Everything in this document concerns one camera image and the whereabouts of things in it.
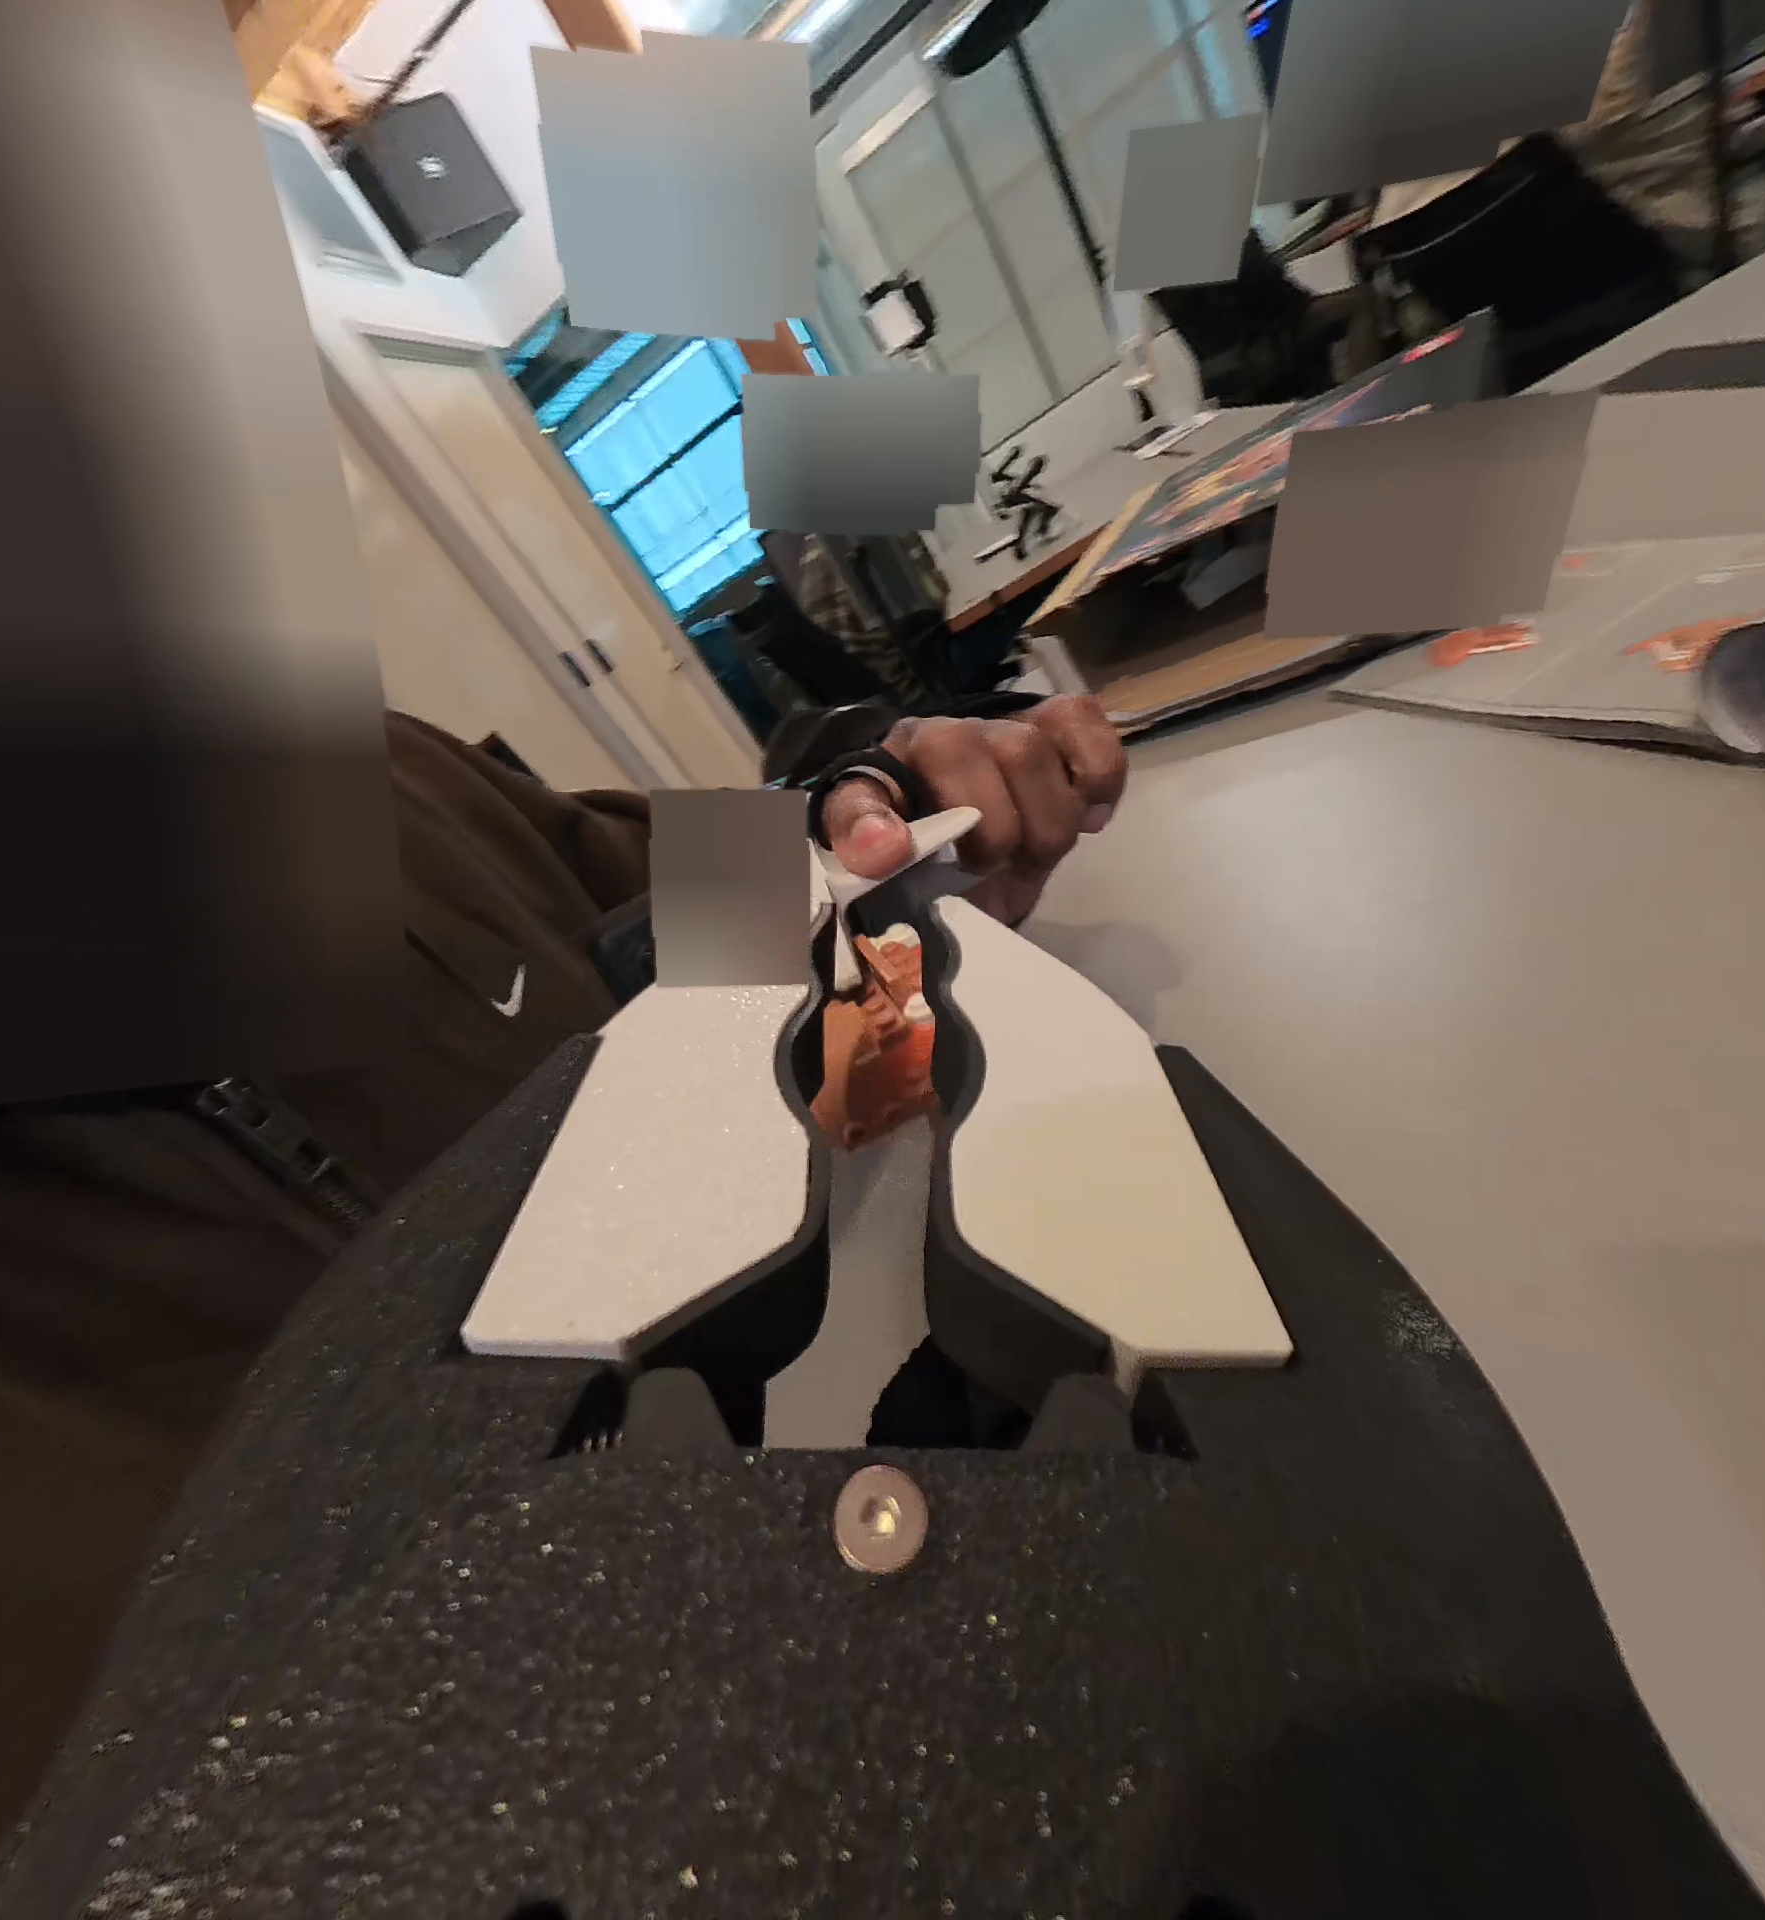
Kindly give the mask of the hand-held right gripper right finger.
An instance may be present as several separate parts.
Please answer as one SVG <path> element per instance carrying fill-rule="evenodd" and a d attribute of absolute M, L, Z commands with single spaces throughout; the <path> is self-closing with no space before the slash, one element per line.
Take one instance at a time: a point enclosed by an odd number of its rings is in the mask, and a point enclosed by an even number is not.
<path fill-rule="evenodd" d="M 1149 1033 L 971 904 L 936 904 L 946 1006 L 984 1074 L 949 1146 L 966 1256 L 1099 1363 L 1285 1363 L 1290 1336 Z"/>

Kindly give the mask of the white door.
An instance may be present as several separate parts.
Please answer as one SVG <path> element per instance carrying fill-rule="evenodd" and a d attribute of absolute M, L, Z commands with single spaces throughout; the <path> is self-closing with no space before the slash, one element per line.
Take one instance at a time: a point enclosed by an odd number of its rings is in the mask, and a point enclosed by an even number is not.
<path fill-rule="evenodd" d="M 365 455 L 629 782 L 760 782 L 746 724 L 493 350 L 344 323 L 321 358 Z"/>

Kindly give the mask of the person's left forearm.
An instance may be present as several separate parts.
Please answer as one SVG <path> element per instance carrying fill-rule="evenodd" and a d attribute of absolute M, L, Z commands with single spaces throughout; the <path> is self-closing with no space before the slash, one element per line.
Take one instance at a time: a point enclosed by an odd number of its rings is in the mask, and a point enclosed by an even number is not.
<path fill-rule="evenodd" d="M 586 933 L 588 956 L 607 993 L 626 1004 L 654 982 L 650 797 L 614 790 L 560 794 L 523 776 L 510 782 L 517 804 L 598 910 Z"/>

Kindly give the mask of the black gripper on stand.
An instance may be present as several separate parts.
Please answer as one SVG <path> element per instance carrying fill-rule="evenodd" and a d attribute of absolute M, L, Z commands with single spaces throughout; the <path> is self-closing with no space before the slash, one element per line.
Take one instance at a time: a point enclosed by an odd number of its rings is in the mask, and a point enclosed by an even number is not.
<path fill-rule="evenodd" d="M 1028 455 L 1025 445 L 1014 441 L 989 468 L 988 512 L 997 536 L 974 555 L 974 564 L 989 564 L 1002 555 L 1025 562 L 1052 543 L 1062 505 L 1041 488 L 1046 465 L 1046 453 Z"/>

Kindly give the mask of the grey office desk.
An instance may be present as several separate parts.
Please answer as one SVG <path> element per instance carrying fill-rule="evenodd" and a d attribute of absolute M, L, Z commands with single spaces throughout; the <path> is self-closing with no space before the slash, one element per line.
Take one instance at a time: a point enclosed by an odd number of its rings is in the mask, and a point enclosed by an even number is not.
<path fill-rule="evenodd" d="M 1039 479 L 1039 493 L 1057 503 L 1060 516 L 1050 538 L 1033 541 L 1023 557 L 1013 546 L 1014 519 L 991 515 L 985 488 L 980 488 L 976 503 L 942 506 L 926 543 L 947 584 L 949 631 L 958 635 L 1035 588 L 1052 586 L 1138 493 L 1252 433 L 1283 412 L 1283 402 L 1205 412 L 1168 452 L 1138 455 L 1108 445 L 1077 468 L 1048 465 Z"/>

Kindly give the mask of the lego instruction booklet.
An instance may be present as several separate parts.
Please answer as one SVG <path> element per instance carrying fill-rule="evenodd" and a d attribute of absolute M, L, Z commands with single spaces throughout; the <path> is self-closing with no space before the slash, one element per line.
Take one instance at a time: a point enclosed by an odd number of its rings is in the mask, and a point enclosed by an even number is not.
<path fill-rule="evenodd" d="M 1765 538 L 1575 550 L 1538 613 L 1373 659 L 1333 698 L 1508 733 L 1765 759 Z"/>

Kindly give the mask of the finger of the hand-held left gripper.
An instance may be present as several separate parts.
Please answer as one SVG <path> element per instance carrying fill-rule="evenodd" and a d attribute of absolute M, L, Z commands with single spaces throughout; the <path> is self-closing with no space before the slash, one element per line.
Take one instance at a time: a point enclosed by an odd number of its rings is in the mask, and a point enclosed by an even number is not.
<path fill-rule="evenodd" d="M 977 807 L 955 806 L 908 823 L 910 859 L 883 880 L 884 924 L 912 924 L 936 902 L 974 891 L 977 877 L 962 867 L 959 843 L 980 820 Z"/>
<path fill-rule="evenodd" d="M 849 873 L 836 854 L 819 857 L 819 930 L 831 933 L 828 984 L 834 995 L 857 995 L 861 971 L 853 956 L 849 908 L 881 888 L 879 877 Z"/>

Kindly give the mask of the person's left hand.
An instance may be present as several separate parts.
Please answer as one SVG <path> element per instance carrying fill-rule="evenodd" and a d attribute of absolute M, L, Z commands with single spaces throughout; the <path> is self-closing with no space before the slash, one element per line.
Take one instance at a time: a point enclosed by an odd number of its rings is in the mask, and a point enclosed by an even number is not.
<path fill-rule="evenodd" d="M 1128 752 L 1093 696 L 1055 696 L 1010 716 L 901 718 L 881 739 L 930 811 L 974 807 L 959 867 L 967 900 L 1019 927 L 1082 841 L 1101 832 L 1128 784 Z"/>

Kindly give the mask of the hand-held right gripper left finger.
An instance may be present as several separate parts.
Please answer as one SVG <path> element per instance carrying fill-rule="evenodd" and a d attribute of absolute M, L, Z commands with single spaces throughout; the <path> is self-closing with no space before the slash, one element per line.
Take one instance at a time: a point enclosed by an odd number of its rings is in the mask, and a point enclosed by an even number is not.
<path fill-rule="evenodd" d="M 476 1357 L 641 1361 L 803 1229 L 808 1143 L 779 1047 L 800 982 L 644 988 L 599 1033 L 493 1256 Z"/>

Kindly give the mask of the black wall speaker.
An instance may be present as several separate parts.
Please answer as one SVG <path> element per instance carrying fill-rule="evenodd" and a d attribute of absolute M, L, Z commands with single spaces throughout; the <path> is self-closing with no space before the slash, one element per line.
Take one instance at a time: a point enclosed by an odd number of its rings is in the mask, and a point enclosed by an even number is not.
<path fill-rule="evenodd" d="M 341 168 L 411 266 L 465 276 L 523 219 L 445 91 L 393 102 L 355 125 Z"/>

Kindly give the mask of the orange lego model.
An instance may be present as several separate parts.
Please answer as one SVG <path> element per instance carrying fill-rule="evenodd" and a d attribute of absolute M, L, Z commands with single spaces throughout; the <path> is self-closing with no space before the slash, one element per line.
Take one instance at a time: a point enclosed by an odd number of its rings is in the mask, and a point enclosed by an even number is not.
<path fill-rule="evenodd" d="M 811 1114 L 830 1143 L 855 1151 L 899 1126 L 934 1117 L 936 1021 L 922 993 L 921 935 L 894 922 L 851 940 L 853 984 L 822 1020 L 822 1088 Z"/>

